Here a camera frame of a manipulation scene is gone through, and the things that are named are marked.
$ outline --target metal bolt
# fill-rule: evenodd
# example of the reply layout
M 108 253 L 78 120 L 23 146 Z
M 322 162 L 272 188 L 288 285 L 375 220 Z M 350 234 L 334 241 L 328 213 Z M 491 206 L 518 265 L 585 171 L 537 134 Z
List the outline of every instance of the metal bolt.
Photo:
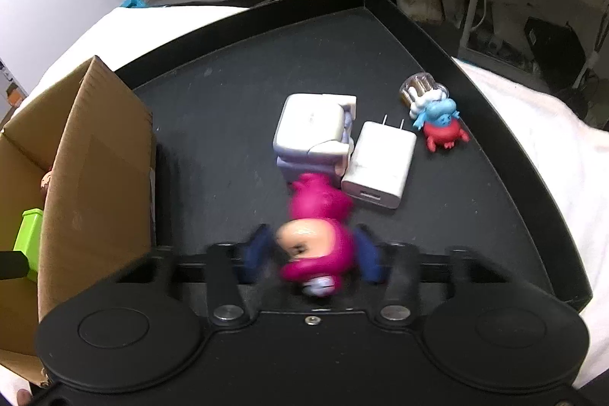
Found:
M 317 315 L 309 315 L 308 317 L 304 317 L 304 323 L 307 325 L 319 325 L 322 323 L 322 319 Z
M 410 310 L 402 305 L 388 305 L 381 310 L 381 316 L 386 320 L 398 322 L 410 317 Z
M 222 305 L 214 310 L 214 317 L 223 322 L 237 320 L 241 315 L 243 315 L 243 308 L 237 305 Z

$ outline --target black circular disc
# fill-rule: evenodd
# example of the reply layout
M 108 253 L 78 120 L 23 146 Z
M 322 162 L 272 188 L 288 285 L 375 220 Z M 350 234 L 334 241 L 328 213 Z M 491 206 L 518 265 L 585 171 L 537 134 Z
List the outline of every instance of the black circular disc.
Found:
M 89 392 L 138 390 L 162 381 L 200 342 L 190 308 L 146 284 L 94 287 L 51 311 L 36 349 L 50 375 Z
M 575 310 L 510 283 L 458 291 L 427 317 L 423 338 L 450 375 L 498 392 L 571 381 L 588 350 L 588 330 Z

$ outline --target white power adapter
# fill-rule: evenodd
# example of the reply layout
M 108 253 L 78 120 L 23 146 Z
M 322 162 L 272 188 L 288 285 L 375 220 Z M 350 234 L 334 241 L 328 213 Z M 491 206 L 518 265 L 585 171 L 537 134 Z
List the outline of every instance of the white power adapter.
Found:
M 415 150 L 416 135 L 400 127 L 366 121 L 340 184 L 349 196 L 396 209 Z

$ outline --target green toy block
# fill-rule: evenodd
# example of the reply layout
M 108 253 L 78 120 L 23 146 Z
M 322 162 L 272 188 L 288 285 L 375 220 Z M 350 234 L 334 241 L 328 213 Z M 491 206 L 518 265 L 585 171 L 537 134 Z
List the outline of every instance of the green toy block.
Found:
M 42 229 L 42 210 L 32 209 L 23 212 L 23 220 L 14 242 L 13 251 L 21 251 L 30 265 L 27 278 L 38 280 L 38 249 L 40 247 L 40 231 Z

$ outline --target white tablecloth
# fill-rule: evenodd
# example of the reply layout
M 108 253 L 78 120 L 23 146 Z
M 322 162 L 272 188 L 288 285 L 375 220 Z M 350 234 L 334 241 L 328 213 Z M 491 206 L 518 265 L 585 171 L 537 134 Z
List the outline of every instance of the white tablecloth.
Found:
M 88 30 L 45 73 L 25 100 L 94 54 L 116 70 L 146 52 L 241 8 L 117 8 Z M 587 127 L 560 101 L 456 61 L 499 112 L 546 182 L 576 242 L 594 297 L 582 312 L 590 352 L 576 386 L 609 368 L 609 133 Z

